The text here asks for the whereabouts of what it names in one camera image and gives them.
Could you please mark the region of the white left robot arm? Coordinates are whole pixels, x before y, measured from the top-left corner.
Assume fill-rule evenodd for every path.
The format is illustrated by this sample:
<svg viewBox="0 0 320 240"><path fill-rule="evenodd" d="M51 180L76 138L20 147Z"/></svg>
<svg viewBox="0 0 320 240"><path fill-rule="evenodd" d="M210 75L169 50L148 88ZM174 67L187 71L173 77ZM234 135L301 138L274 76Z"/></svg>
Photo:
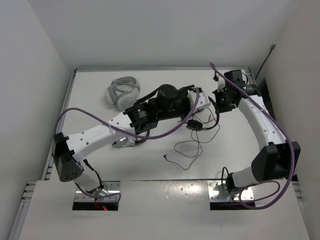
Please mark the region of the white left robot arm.
<svg viewBox="0 0 320 240"><path fill-rule="evenodd" d="M183 87L172 95L169 108L158 105L157 100L143 98L132 108L119 113L109 121L96 118L99 125L88 130L65 136L58 132L53 136L51 156L61 182L73 181L86 196L102 199L100 191L105 187L99 173L86 162L86 157L114 141L132 136L140 138L141 133L154 129L161 120L181 118L171 130L150 139L164 138L177 131L198 108L201 91L194 85Z"/></svg>

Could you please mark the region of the black headphones with thin cable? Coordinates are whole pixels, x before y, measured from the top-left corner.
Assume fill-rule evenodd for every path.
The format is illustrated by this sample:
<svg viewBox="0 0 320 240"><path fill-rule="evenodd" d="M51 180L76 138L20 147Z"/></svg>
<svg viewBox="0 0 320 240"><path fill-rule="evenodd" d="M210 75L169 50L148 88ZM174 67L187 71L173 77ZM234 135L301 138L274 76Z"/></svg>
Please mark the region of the black headphones with thin cable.
<svg viewBox="0 0 320 240"><path fill-rule="evenodd" d="M208 116L208 120L207 121L202 121L202 120L200 120L199 117L196 116L196 113L194 113L191 116L191 119L189 119L186 122L187 128L191 130L191 133L190 133L191 140L180 141L180 142L176 143L174 145L174 147L173 147L173 150L176 153L178 153L178 154L180 154L180 155L182 155L182 156L184 156L184 157L186 157L188 159L192 159L192 161L190 162L188 167L184 167L184 166L182 166L181 164L179 164L176 161L169 160L168 157L167 157L167 154L165 154L163 156L163 158L168 163L177 165L183 171L189 170L191 168L191 166L193 165L193 163L202 155L202 153L204 152L202 144L210 143L216 137L216 135L218 134L218 132L221 129L221 126L219 124L219 122L220 122L220 113L217 110L217 104L210 96L208 97L208 100L209 100L210 104L214 108L214 110L212 110L210 106L206 107L206 109L208 109L209 112L210 112L210 114ZM199 132L201 132L201 131L204 131L204 132L211 131L211 130L215 129L216 127L218 127L218 129L217 129L216 133L210 138L210 140L208 140L208 141L201 141L200 140ZM184 154L182 151L177 150L177 146L178 145L185 144L185 143L196 143L197 152L195 153L195 155L190 156L190 155Z"/></svg>

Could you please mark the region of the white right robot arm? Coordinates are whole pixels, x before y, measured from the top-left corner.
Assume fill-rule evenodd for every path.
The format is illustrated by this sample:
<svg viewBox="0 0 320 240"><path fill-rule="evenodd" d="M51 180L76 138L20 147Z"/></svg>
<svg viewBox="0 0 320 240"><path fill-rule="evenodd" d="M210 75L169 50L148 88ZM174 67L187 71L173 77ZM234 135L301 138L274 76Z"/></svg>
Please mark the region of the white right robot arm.
<svg viewBox="0 0 320 240"><path fill-rule="evenodd" d="M280 129L266 116L268 110L259 88L255 84L247 84L241 70L228 71L224 78L214 75L213 80L218 83L213 92L217 112L221 114L239 109L259 147L259 153L249 167L228 173L225 181L227 191L238 192L248 185L288 178L290 170L296 167L301 147L296 141L289 144Z"/></svg>

